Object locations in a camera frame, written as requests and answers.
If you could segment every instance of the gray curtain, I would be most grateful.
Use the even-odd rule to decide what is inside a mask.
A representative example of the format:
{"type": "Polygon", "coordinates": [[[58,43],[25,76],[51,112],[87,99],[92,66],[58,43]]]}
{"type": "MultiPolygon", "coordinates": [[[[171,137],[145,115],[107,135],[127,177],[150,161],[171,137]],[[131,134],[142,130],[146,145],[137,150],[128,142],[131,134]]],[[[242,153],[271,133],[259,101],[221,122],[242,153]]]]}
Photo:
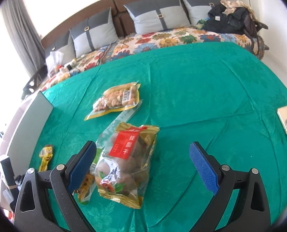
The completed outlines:
{"type": "Polygon", "coordinates": [[[11,41],[26,72],[32,77],[45,64],[40,37],[27,13],[23,0],[5,0],[0,6],[11,41]]]}

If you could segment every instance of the nut snack bag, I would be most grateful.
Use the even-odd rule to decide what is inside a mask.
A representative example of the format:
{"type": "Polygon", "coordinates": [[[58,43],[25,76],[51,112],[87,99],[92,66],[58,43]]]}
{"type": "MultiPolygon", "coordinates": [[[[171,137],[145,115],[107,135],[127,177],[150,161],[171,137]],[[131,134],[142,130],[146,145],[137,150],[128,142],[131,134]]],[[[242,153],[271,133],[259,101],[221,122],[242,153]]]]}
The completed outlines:
{"type": "Polygon", "coordinates": [[[94,102],[93,110],[84,120],[135,107],[139,103],[139,87],[140,84],[132,82],[109,88],[101,98],[94,102]]]}
{"type": "Polygon", "coordinates": [[[95,168],[101,196],[130,208],[142,206],[158,131],[152,125],[121,122],[117,126],[95,168]]]}

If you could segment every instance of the bed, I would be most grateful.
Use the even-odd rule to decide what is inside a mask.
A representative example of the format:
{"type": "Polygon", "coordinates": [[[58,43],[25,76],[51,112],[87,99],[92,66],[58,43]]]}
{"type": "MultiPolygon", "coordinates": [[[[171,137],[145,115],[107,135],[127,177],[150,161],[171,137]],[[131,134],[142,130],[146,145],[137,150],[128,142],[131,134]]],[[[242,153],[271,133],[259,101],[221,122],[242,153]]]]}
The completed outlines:
{"type": "Polygon", "coordinates": [[[134,23],[127,12],[124,4],[134,0],[100,0],[83,10],[72,15],[48,35],[42,39],[42,46],[46,49],[60,35],[72,28],[84,18],[99,13],[103,9],[111,7],[113,24],[117,32],[119,40],[115,43],[104,46],[96,51],[88,53],[84,57],[77,59],[77,66],[72,72],[67,74],[58,72],[55,76],[47,77],[38,87],[38,90],[45,91],[51,86],[68,79],[80,72],[84,72],[95,66],[102,65],[112,60],[120,59],[128,55],[138,54],[140,52],[152,49],[165,48],[170,46],[205,43],[205,42],[233,42],[251,53],[260,60],[264,56],[265,43],[259,36],[254,38],[254,48],[251,47],[251,40],[246,35],[239,34],[217,34],[215,32],[207,32],[199,30],[195,27],[178,28],[162,32],[154,32],[148,34],[136,34],[134,23]]]}
{"type": "MultiPolygon", "coordinates": [[[[130,209],[95,190],[80,208],[96,231],[189,231],[212,197],[189,158],[193,141],[234,170],[257,168],[274,221],[287,204],[287,136],[276,114],[287,105],[282,82],[235,35],[194,28],[130,34],[79,60],[77,70],[84,72],[44,90],[54,109],[30,166],[39,167],[46,144],[54,145],[53,168],[87,140],[96,141],[118,113],[83,121],[93,102],[111,86],[139,81],[143,103],[129,122],[160,127],[143,206],[130,209]]],[[[227,223],[236,196],[234,191],[218,228],[227,223]]],[[[67,228],[51,192],[49,198],[59,225],[67,228]]]]}

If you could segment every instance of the pillow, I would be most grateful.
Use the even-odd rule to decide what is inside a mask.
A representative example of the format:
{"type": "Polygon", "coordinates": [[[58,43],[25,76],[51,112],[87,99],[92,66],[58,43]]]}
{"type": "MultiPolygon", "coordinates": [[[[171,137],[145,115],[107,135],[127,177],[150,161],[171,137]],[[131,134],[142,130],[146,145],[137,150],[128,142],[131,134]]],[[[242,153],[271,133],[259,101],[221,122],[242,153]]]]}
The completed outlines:
{"type": "Polygon", "coordinates": [[[119,40],[112,22],[111,8],[83,20],[70,32],[77,58],[119,40]]]}
{"type": "Polygon", "coordinates": [[[70,31],[61,37],[59,37],[53,44],[45,48],[45,59],[50,56],[51,51],[59,51],[64,54],[62,59],[62,65],[71,62],[76,58],[75,47],[73,45],[73,38],[70,35],[70,31]]]}
{"type": "Polygon", "coordinates": [[[211,8],[220,3],[221,0],[183,0],[188,12],[192,26],[199,20],[209,18],[208,12],[211,8]]]}
{"type": "Polygon", "coordinates": [[[190,27],[180,0],[139,0],[124,5],[137,34],[190,27]]]}

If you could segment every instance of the beige scarf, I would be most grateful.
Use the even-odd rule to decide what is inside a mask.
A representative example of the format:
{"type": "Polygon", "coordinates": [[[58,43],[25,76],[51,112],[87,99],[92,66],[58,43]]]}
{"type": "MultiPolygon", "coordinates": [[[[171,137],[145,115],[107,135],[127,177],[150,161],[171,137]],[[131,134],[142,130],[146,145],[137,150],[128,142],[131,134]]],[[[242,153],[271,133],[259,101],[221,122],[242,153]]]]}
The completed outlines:
{"type": "Polygon", "coordinates": [[[225,14],[225,15],[234,13],[234,11],[238,7],[244,7],[249,11],[251,18],[253,20],[257,21],[254,10],[249,5],[246,5],[245,3],[243,3],[242,1],[237,0],[235,2],[231,2],[228,0],[221,0],[220,3],[226,7],[226,10],[223,12],[223,14],[225,14]]]}

